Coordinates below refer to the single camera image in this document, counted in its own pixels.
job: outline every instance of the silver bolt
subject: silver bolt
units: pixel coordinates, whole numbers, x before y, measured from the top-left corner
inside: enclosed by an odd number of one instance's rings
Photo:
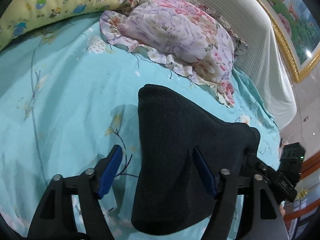
[[[62,176],[61,176],[60,174],[56,174],[56,175],[53,176],[53,180],[54,180],[54,181],[58,181],[58,180],[60,180],[61,178],[62,178]]]
[[[93,168],[88,168],[88,169],[85,170],[84,173],[87,174],[87,175],[94,174],[94,169]]]
[[[222,169],[222,170],[221,170],[221,173],[222,173],[223,175],[230,175],[230,171],[229,171],[228,169]]]
[[[255,178],[256,180],[262,180],[262,179],[263,179],[263,177],[262,177],[260,174],[256,174],[256,175],[254,176],[254,178]]]

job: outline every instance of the green cartoon figure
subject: green cartoon figure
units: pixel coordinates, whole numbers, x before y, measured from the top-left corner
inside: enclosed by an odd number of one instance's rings
[[[37,0],[36,2],[36,8],[37,9],[42,9],[45,5],[45,3],[47,2],[47,0]]]

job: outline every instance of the picture frame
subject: picture frame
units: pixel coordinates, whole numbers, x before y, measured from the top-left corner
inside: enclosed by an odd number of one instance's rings
[[[257,0],[268,14],[284,63],[295,82],[320,61],[320,27],[302,0]]]

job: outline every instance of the striped white fabric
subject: striped white fabric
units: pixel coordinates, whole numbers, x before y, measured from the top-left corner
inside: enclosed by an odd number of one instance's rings
[[[287,126],[296,115],[297,106],[264,9],[256,0],[199,1],[219,11],[234,32],[247,41],[248,51],[237,59],[235,66],[252,79],[279,129]]]

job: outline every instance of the yellow fabric with cartoon print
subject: yellow fabric with cartoon print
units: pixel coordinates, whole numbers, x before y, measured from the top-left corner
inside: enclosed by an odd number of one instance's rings
[[[82,13],[114,10],[124,0],[13,0],[0,19],[0,50],[38,27]]]

